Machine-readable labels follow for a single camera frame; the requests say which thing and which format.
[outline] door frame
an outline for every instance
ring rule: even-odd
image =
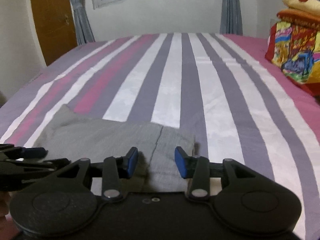
[[[43,54],[42,54],[42,50],[41,50],[41,47],[40,47],[38,35],[37,35],[37,32],[36,32],[35,21],[33,19],[31,0],[26,0],[26,6],[27,6],[27,13],[28,13],[30,31],[31,31],[31,35],[32,35],[33,41],[34,41],[35,46],[36,46],[36,51],[37,51],[39,60],[41,62],[42,68],[46,68],[47,64],[45,63],[45,60],[44,60],[44,57],[43,57]]]

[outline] stack of blankets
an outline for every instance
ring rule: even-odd
[[[320,95],[320,1],[282,0],[288,7],[270,31],[266,59],[296,85]]]

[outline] pillow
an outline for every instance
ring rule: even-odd
[[[284,9],[277,16],[284,22],[320,31],[320,16],[296,9]]]
[[[282,0],[289,8],[298,9],[320,16],[320,1],[319,0]]]

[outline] folded blanket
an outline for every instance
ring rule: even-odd
[[[187,181],[180,177],[174,150],[181,146],[192,154],[195,138],[180,130],[154,123],[127,124],[92,119],[73,113],[63,105],[46,126],[34,147],[48,150],[47,159],[90,158],[103,162],[109,156],[123,156],[131,147],[139,150],[139,161],[130,180],[122,180],[124,191],[185,191]],[[91,191],[101,195],[101,180],[94,179]]]
[[[266,59],[294,84],[313,96],[320,95],[320,32],[278,22],[271,28]]]
[[[320,16],[316,16],[296,9],[284,9],[277,13],[283,22],[289,22],[305,28],[320,31]]]
[[[289,8],[298,9],[313,15],[320,16],[319,0],[282,0]]]

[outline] bed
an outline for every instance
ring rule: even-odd
[[[320,106],[265,60],[267,41],[169,33],[68,52],[0,109],[0,143],[32,147],[63,104],[78,114],[155,122],[196,136],[211,162],[233,158],[292,190],[295,232],[320,236]]]

